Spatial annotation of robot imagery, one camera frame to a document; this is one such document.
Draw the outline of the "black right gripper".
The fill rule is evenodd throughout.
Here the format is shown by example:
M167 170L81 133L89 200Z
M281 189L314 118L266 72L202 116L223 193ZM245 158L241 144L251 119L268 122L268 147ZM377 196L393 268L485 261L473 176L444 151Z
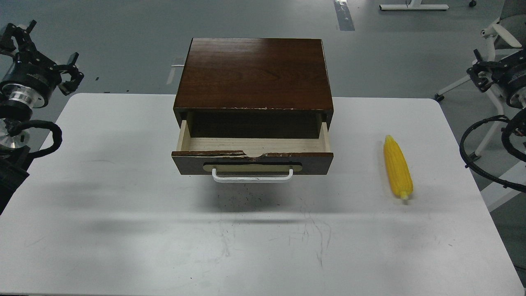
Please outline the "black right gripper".
M491 58L484 59L478 49L474 49L473 54L475 61L466 73L480 92L486 92L495 83L501 88L512 88L507 73L512 68L514 58L503 58L497 62Z

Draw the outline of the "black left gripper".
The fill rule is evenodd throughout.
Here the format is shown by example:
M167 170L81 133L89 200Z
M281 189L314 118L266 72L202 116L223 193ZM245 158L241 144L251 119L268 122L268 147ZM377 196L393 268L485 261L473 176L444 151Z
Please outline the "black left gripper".
M76 65L79 57L78 52L71 54L67 64L56 65L55 71L57 72L39 64L23 62L21 58L15 57L18 52L37 52L37 48L30 37L30 33L36 24L37 21L33 19L27 28L21 28L13 23L8 23L1 28L0 54L13 58L11 67L1 80L2 96L6 97L8 86L14 84L30 88L41 97L50 97L57 86L62 94L70 95L77 91L84 79L84 73L79 71ZM69 75L71 79L62 82L60 76L62 74Z

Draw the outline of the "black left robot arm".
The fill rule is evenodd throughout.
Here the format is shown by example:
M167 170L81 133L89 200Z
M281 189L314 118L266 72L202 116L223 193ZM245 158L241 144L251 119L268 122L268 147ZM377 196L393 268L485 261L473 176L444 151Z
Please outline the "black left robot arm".
M37 49L30 37L35 25L35 20L26 28L8 23L1 32L1 54L12 58L0 83L1 210L28 178L32 161L54 153L62 144L60 127L51 121L33 120L33 110L46 107L56 89L64 95L72 94L85 77L76 65L77 52L60 65ZM32 152L29 129L49 131L51 146Z

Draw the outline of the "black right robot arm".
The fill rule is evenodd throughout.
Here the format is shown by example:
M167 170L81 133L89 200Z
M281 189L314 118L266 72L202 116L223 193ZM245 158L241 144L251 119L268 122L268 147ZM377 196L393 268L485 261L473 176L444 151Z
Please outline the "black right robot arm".
M491 86L497 85L504 93L505 102L509 107L521 109L502 132L502 144L509 154L525 161L525 153L516 149L510 142L511 134L525 136L525 86L526 58L525 49L520 49L499 61L484 60L475 49L475 63L466 70L472 83L482 93Z

